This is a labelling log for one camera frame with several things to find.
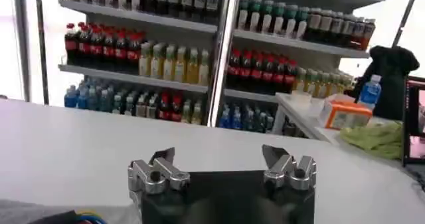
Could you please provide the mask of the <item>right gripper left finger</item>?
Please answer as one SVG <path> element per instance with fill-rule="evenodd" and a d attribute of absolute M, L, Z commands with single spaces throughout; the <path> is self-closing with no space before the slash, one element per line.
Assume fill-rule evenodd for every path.
<path fill-rule="evenodd" d="M 151 159 L 130 162 L 128 187 L 132 192 L 160 194 L 168 188 L 183 191 L 191 181 L 189 172 L 181 171 L 173 165 L 175 148 L 156 151 Z"/>

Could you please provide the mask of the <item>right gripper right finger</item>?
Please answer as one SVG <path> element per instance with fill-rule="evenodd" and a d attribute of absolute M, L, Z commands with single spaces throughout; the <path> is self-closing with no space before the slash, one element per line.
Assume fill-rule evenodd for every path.
<path fill-rule="evenodd" d="M 315 188 L 317 164 L 311 156 L 302 156 L 300 161 L 285 149 L 264 144 L 262 153 L 268 169 L 264 171 L 264 183 L 270 189 L 288 186 L 297 191 Z"/>

